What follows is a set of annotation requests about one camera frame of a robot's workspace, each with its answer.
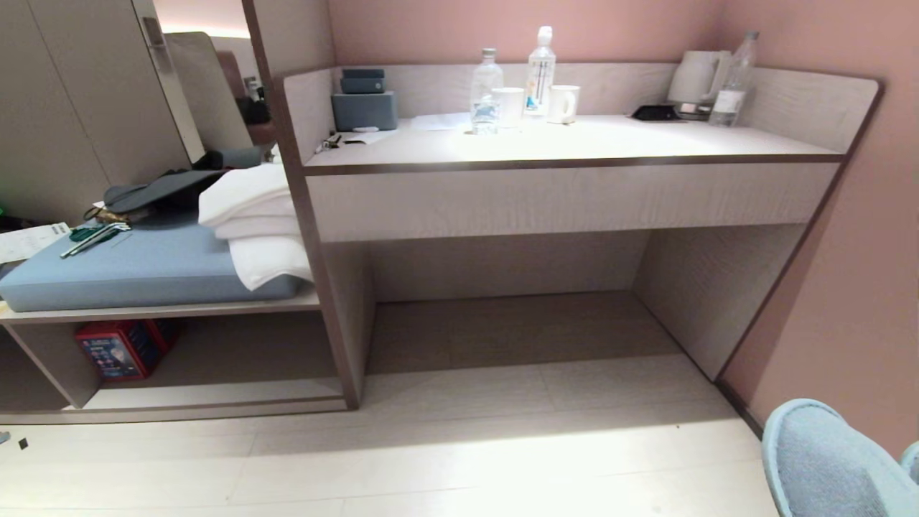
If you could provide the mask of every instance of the gray box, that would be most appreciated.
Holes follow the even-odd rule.
[[[386,91],[386,79],[365,79],[362,77],[342,77],[342,93],[383,93]]]
[[[399,125],[396,94],[391,91],[383,94],[334,94],[332,111],[335,113],[335,128],[341,132],[367,127],[388,131]]]

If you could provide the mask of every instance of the desk drawer panel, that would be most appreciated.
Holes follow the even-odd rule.
[[[323,241],[806,223],[838,164],[310,177]]]

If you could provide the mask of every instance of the desk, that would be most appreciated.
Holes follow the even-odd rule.
[[[326,244],[654,230],[625,285],[713,379],[842,159],[754,128],[613,115],[495,136],[402,121],[302,171]]]
[[[383,68],[403,118],[469,97],[469,66]],[[664,99],[670,64],[557,73],[584,86],[575,124],[478,137],[402,121],[318,155],[338,70],[283,79],[281,150],[346,393],[359,396],[378,300],[602,290],[633,291],[716,379],[879,95],[867,79],[756,69],[740,127],[723,129],[621,114]]]

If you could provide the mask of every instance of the plastic water bottle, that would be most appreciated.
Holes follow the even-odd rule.
[[[740,118],[743,99],[753,80],[753,68],[756,66],[756,39],[759,32],[750,30],[743,38],[743,44],[734,53],[731,69],[724,81],[724,87],[718,92],[718,100],[711,109],[709,124],[722,128],[732,127]]]
[[[498,103],[492,96],[494,88],[505,85],[505,73],[494,63],[495,49],[482,49],[482,64],[472,73],[470,115],[474,134],[498,133]]]
[[[545,115],[549,105],[549,88],[555,78],[555,52],[549,47],[552,43],[552,27],[540,27],[536,42],[536,50],[529,55],[527,104],[524,112],[530,115]]]

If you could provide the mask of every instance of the baseboard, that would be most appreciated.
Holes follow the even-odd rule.
[[[750,428],[756,438],[763,440],[763,425],[760,424],[754,418],[753,414],[750,413],[750,409],[744,404],[743,399],[737,395],[737,392],[734,391],[723,380],[719,379],[715,381],[715,386],[718,387],[718,390],[721,391],[721,394],[724,395],[724,398],[728,400],[728,403],[733,406],[734,410],[737,411],[737,414],[741,416],[747,426]]]

